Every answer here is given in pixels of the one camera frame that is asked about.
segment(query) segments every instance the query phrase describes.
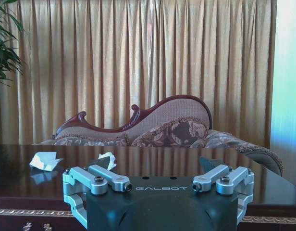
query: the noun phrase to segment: hex bolt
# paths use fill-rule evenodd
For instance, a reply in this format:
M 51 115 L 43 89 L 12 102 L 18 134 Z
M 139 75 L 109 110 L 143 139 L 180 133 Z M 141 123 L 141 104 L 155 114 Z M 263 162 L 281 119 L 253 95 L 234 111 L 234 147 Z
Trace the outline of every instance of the hex bolt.
M 201 185 L 200 185 L 199 183 L 194 183 L 194 184 L 192 185 L 192 189 L 193 189 L 193 191 L 195 191 L 195 192 L 199 192 L 199 191 L 201 190 Z
M 221 182 L 223 183 L 228 183 L 230 181 L 229 177 L 228 176 L 222 176 L 221 177 Z
M 103 182 L 103 177 L 100 177 L 100 176 L 97 176 L 97 177 L 95 177 L 95 182 Z
M 132 184 L 126 184 L 124 186 L 123 190 L 129 192 L 132 190 L 132 188 L 133 188 Z

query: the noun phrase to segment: crumpled tissue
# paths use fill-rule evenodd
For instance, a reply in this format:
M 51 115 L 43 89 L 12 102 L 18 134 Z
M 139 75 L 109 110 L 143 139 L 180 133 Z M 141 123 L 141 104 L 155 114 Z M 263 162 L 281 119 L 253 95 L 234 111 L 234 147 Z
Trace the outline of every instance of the crumpled tissue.
M 99 158 L 98 159 L 102 159 L 102 158 L 105 158 L 105 157 L 109 157 L 110 158 L 110 163 L 109 163 L 109 166 L 108 166 L 108 170 L 111 170 L 112 168 L 116 167 L 116 164 L 114 163 L 116 158 L 113 155 L 113 153 L 107 152 L 105 154 L 99 154 Z
M 56 152 L 38 152 L 29 163 L 30 167 L 36 167 L 44 171 L 52 171 L 63 159 L 55 159 Z

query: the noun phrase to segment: ornate table edge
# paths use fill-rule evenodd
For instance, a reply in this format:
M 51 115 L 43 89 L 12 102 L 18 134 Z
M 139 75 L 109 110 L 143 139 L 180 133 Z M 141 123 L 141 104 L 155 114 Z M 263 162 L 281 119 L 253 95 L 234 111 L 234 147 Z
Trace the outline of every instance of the ornate table edge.
M 4 208 L 0 208 L 0 216 L 73 218 L 71 211 L 4 209 Z M 296 225 L 296 218 L 245 216 L 243 218 L 242 222 L 244 222 L 244 223 L 271 223 L 271 224 Z

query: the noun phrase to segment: floral upholstery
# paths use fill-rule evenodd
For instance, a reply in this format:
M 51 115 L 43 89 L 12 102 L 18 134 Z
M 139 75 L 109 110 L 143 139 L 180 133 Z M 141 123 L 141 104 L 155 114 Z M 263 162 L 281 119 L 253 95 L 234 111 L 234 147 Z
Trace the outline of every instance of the floral upholstery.
M 128 137 L 126 134 L 109 139 L 95 139 L 79 135 L 68 135 L 56 139 L 54 145 L 68 146 L 128 146 Z
M 235 148 L 239 153 L 243 153 L 279 175 L 284 171 L 283 163 L 277 154 L 267 148 L 240 140 L 230 133 L 210 130 L 204 143 L 205 148 Z M 202 140 L 191 145 L 191 148 L 198 147 L 202 147 Z
M 137 147 L 190 147 L 195 141 L 202 141 L 208 134 L 208 129 L 200 119 L 181 117 L 137 137 L 131 146 Z

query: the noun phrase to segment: wooden table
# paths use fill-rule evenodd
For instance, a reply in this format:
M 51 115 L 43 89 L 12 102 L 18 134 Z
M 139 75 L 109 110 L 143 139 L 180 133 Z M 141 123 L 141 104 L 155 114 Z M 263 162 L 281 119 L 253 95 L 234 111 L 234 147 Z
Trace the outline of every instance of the wooden table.
M 63 158 L 54 172 L 41 173 L 29 162 L 38 151 L 56 151 Z M 296 186 L 234 149 L 71 147 L 0 145 L 0 230 L 31 231 L 44 224 L 53 231 L 85 230 L 62 199 L 62 172 L 68 167 L 86 166 L 99 154 L 113 152 L 116 172 L 127 176 L 195 176 L 203 174 L 198 158 L 220 159 L 227 165 L 249 167 L 255 173 L 254 201 L 248 206 L 238 230 L 296 230 Z

